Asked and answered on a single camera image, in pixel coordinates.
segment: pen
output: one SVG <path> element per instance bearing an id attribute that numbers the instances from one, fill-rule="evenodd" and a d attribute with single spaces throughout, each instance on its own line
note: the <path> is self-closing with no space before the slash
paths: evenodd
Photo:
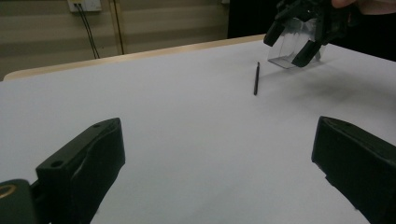
<path id="1" fill-rule="evenodd" d="M 257 95 L 257 89 L 259 88 L 259 73 L 260 73 L 260 63 L 257 63 L 256 80 L 254 81 L 254 95 Z"/>

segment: clear plastic box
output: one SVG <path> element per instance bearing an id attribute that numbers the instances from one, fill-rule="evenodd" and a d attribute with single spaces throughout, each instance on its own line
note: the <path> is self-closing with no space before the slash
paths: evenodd
<path id="1" fill-rule="evenodd" d="M 296 65 L 292 61 L 308 40 L 315 40 L 316 20 L 307 22 L 298 19 L 289 20 L 282 35 L 271 47 L 268 61 L 283 68 L 292 68 Z M 322 46 L 310 63 L 320 61 L 325 47 Z"/>

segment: table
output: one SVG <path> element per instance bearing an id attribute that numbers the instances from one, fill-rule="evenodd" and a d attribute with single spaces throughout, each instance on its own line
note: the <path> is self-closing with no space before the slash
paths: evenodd
<path id="1" fill-rule="evenodd" d="M 284 70 L 261 41 L 0 83 L 0 181 L 119 117 L 126 164 L 93 223 L 368 223 L 310 156 L 319 116 L 396 144 L 396 64 L 336 46 Z M 256 64 L 262 64 L 253 95 Z"/>

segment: black curtain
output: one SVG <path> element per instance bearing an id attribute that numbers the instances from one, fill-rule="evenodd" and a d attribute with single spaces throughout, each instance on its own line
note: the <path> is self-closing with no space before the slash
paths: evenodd
<path id="1" fill-rule="evenodd" d="M 231 0 L 228 37 L 265 34 L 278 0 Z M 363 16 L 345 38 L 332 44 L 396 62 L 396 13 Z"/>

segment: electrical cord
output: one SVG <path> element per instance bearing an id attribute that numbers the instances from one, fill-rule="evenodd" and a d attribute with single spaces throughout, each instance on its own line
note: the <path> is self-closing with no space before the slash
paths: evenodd
<path id="1" fill-rule="evenodd" d="M 88 23 L 87 17 L 85 16 L 84 9 L 82 8 L 81 4 L 75 4 L 75 7 L 78 9 L 79 16 L 81 17 L 82 22 L 84 23 L 84 26 L 85 26 L 85 30 L 87 31 L 88 38 L 90 40 L 90 44 L 91 44 L 91 48 L 92 48 L 92 52 L 93 52 L 93 57 L 95 59 L 99 59 L 100 58 L 99 52 L 98 52 L 98 50 L 95 46 L 95 43 L 93 41 L 91 27 L 90 27 L 90 24 Z"/>

